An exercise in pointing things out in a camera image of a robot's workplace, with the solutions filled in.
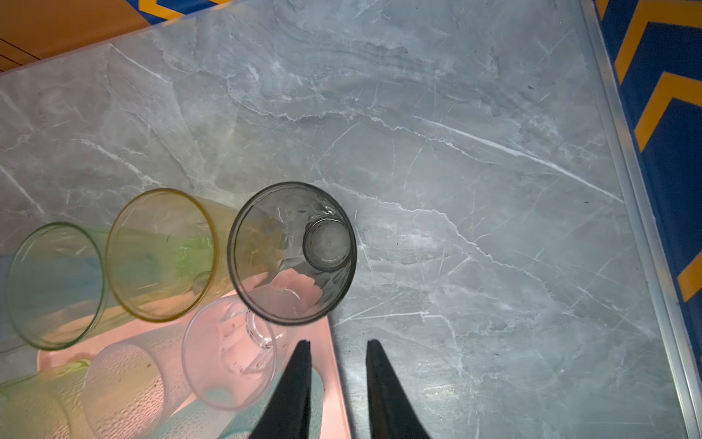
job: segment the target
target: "textured glass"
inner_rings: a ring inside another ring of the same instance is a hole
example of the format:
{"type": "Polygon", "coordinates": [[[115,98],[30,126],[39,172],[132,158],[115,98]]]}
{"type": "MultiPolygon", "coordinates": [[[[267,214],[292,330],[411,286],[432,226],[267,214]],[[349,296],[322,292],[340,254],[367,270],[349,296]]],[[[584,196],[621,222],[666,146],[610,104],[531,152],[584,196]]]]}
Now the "textured glass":
{"type": "Polygon", "coordinates": [[[0,437],[94,439],[80,398],[89,364],[74,362],[0,384],[0,437]]]}
{"type": "Polygon", "coordinates": [[[185,324],[113,343],[93,360],[83,406],[99,439],[139,439],[164,423],[192,393],[180,361],[185,324]]]}

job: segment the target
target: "black pointed object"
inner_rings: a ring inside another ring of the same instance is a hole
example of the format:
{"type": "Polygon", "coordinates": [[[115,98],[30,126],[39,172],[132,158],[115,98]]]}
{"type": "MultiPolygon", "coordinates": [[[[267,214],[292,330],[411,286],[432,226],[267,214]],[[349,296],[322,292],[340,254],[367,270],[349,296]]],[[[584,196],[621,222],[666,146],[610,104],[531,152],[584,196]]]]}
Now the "black pointed object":
{"type": "Polygon", "coordinates": [[[430,439],[378,340],[366,348],[366,380],[373,439],[430,439]]]}
{"type": "Polygon", "coordinates": [[[249,439],[307,439],[310,432],[310,342],[295,347],[290,362],[249,439]]]}

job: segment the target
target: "yellow stripe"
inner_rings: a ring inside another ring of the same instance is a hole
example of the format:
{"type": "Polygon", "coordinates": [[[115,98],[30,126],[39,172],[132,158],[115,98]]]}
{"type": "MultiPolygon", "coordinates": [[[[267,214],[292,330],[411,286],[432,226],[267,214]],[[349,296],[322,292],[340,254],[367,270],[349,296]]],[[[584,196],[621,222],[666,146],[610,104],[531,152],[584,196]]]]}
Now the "yellow stripe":
{"type": "Polygon", "coordinates": [[[600,15],[600,20],[604,18],[604,12],[607,10],[609,0],[597,0],[597,13],[600,15]]]}
{"type": "Polygon", "coordinates": [[[639,0],[629,29],[624,36],[614,62],[619,83],[624,82],[634,53],[650,22],[689,27],[702,27],[702,1],[695,0],[639,0]]]}
{"type": "Polygon", "coordinates": [[[677,283],[686,302],[702,289],[702,252],[680,273],[677,283]]]}
{"type": "Polygon", "coordinates": [[[139,11],[155,15],[163,18],[164,20],[173,20],[174,18],[183,16],[183,14],[180,12],[164,8],[163,6],[156,4],[156,0],[139,0],[139,11]]]}
{"type": "Polygon", "coordinates": [[[634,130],[642,152],[673,98],[702,107],[702,81],[663,72],[634,130]]]}

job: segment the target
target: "blue and yellow chevron pattern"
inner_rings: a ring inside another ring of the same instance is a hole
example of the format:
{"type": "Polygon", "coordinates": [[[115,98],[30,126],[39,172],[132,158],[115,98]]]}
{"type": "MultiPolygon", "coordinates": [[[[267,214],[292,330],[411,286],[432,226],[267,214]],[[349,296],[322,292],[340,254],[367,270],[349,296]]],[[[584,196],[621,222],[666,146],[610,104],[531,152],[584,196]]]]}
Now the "blue and yellow chevron pattern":
{"type": "Polygon", "coordinates": [[[702,353],[702,1],[595,0],[695,356],[702,353]]]}
{"type": "Polygon", "coordinates": [[[152,25],[175,20],[189,13],[224,4],[230,0],[127,0],[152,25]]]}

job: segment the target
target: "drinking glass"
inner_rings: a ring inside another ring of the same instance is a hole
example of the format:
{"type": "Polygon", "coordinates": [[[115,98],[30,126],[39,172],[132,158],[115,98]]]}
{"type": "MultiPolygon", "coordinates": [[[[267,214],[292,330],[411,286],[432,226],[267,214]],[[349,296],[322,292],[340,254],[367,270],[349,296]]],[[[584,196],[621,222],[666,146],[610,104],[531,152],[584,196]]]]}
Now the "drinking glass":
{"type": "Polygon", "coordinates": [[[253,312],[278,325],[306,325],[346,295],[356,270],[356,238],[329,194],[306,183],[279,183],[241,208],[227,257],[234,287],[253,312]],[[312,284],[274,282],[287,270],[312,284]],[[242,282],[264,273],[266,280],[257,287],[242,282]]]}
{"type": "Polygon", "coordinates": [[[51,223],[22,243],[8,272],[5,304],[29,345],[60,350],[133,319],[105,281],[107,232],[51,223]]]}
{"type": "Polygon", "coordinates": [[[107,240],[107,280],[141,320],[168,322],[232,290],[225,239],[237,210],[175,189],[133,199],[107,240]]]}
{"type": "Polygon", "coordinates": [[[192,393],[180,351],[186,324],[154,329],[106,347],[85,378],[83,407],[99,439],[139,439],[192,393]]]}
{"type": "Polygon", "coordinates": [[[89,364],[78,361],[0,384],[0,435],[94,439],[80,398],[89,364]]]}
{"type": "Polygon", "coordinates": [[[238,296],[218,299],[188,324],[183,339],[183,371],[192,391],[206,404],[241,411],[270,387],[279,364],[277,338],[269,322],[250,312],[238,296]]]}

